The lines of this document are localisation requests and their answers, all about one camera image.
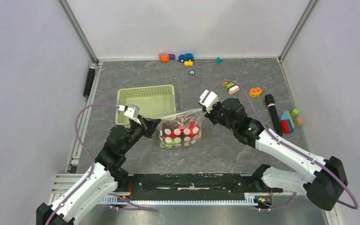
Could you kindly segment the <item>green cucumber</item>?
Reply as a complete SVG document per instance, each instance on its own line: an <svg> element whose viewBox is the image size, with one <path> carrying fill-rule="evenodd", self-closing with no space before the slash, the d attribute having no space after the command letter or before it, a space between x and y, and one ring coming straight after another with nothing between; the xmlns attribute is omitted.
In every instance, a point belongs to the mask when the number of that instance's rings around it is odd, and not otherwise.
<svg viewBox="0 0 360 225"><path fill-rule="evenodd" d="M160 147L161 148L166 148L166 149L171 149L171 148L180 148L183 145L181 143L175 143L175 142L171 142L171 143L165 143L165 142L161 142L160 143Z"/></svg>

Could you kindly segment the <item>pale green plastic basket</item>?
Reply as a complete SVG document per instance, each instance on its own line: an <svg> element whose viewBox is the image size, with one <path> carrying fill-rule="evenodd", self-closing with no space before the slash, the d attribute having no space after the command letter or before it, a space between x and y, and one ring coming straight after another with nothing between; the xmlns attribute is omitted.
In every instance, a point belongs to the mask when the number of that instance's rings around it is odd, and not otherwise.
<svg viewBox="0 0 360 225"><path fill-rule="evenodd" d="M174 86L158 85L120 89L117 105L136 105L146 118L157 118L176 111Z"/></svg>

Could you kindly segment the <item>purple grape bunch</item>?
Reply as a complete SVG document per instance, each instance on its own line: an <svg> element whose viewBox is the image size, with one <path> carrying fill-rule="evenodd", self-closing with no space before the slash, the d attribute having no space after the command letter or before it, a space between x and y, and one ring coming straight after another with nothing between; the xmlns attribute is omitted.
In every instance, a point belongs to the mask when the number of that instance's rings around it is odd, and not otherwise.
<svg viewBox="0 0 360 225"><path fill-rule="evenodd" d="M190 115L179 114L171 118L170 124L173 128L186 128L190 122L194 122L194 118Z"/></svg>

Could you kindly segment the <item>red tomato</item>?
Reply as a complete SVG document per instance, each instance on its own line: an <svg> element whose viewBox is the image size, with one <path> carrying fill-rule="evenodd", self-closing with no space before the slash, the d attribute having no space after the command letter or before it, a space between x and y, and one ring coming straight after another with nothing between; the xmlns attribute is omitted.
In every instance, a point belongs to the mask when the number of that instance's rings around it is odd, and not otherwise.
<svg viewBox="0 0 360 225"><path fill-rule="evenodd" d="M182 147L187 147L196 143L202 136L202 128L195 122L190 122L189 126L184 128L173 128L169 124L162 124L159 128L159 140L164 143L181 143Z"/></svg>

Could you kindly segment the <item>clear dotted zip bag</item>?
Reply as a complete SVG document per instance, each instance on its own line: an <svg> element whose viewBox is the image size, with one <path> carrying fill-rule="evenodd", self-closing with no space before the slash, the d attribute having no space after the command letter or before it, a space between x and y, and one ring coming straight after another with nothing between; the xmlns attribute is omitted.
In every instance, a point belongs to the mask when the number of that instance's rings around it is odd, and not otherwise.
<svg viewBox="0 0 360 225"><path fill-rule="evenodd" d="M159 117L159 145L164 149L185 148L198 142L205 120L202 109L176 111Z"/></svg>

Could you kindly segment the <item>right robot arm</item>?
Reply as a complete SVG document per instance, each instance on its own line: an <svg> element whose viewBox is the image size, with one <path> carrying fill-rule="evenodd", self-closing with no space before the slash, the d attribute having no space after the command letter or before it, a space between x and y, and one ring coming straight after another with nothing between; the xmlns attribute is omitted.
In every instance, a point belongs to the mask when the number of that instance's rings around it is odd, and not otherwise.
<svg viewBox="0 0 360 225"><path fill-rule="evenodd" d="M348 185L345 169L335 156L325 159L282 139L261 122L249 117L237 98L220 102L200 101L204 116L233 132L242 144L272 155L294 171L282 171L261 165L253 173L252 186L257 191L280 188L305 195L318 208L331 211Z"/></svg>

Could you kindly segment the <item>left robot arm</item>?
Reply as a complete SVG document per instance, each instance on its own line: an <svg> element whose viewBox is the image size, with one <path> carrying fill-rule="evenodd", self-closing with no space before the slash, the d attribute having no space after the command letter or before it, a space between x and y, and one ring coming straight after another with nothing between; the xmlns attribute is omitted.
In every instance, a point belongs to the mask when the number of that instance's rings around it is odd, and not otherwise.
<svg viewBox="0 0 360 225"><path fill-rule="evenodd" d="M125 154L142 138L151 138L161 122L139 115L129 127L116 125L88 171L59 199L36 210L37 225L77 225L106 195L128 187L122 169Z"/></svg>

